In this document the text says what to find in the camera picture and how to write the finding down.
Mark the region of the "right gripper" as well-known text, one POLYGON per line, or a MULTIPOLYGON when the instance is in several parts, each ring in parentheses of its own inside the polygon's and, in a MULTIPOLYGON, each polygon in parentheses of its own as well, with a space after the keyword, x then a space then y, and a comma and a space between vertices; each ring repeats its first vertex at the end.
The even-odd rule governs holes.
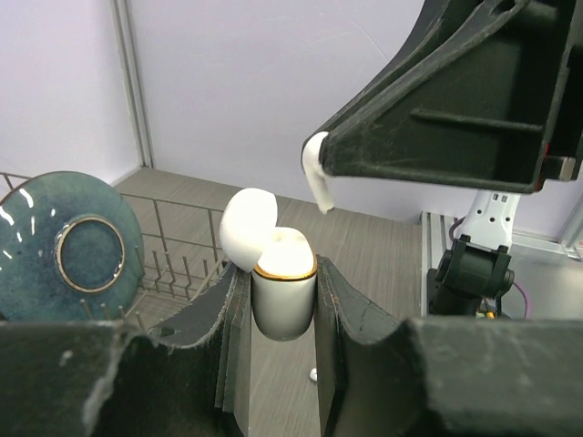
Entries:
POLYGON ((330 177, 532 193, 582 164, 582 3, 427 1, 325 124, 330 177))

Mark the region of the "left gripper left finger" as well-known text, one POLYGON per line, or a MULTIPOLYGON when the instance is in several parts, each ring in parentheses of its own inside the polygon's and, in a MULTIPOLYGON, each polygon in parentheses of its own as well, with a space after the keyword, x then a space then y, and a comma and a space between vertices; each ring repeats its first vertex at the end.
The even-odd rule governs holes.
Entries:
POLYGON ((251 277, 234 265, 149 331, 3 322, 4 436, 244 436, 251 277))

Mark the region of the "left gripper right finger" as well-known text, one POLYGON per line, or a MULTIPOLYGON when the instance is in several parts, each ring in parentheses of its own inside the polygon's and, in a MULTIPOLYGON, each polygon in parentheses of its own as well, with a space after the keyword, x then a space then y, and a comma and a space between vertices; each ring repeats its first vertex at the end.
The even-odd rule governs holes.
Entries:
POLYGON ((579 436, 578 320, 397 320, 317 260, 324 436, 579 436))

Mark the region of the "small white charging case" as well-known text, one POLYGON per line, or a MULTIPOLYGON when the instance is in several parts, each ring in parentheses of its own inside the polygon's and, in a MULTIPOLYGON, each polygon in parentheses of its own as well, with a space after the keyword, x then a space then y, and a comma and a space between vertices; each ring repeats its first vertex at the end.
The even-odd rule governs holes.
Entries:
POLYGON ((318 261, 298 229, 277 224, 275 195, 259 188, 238 191, 220 221, 227 258, 251 275, 251 306, 260 332, 275 341, 300 338, 314 313, 318 261))

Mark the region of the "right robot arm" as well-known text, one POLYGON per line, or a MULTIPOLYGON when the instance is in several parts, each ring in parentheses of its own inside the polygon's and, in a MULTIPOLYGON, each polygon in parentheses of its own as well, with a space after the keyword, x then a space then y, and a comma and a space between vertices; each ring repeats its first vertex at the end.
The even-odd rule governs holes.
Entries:
POLYGON ((514 281, 520 198, 582 164, 582 4, 427 1, 398 53, 304 143, 322 212, 333 177, 473 188, 429 312, 472 315, 514 281))

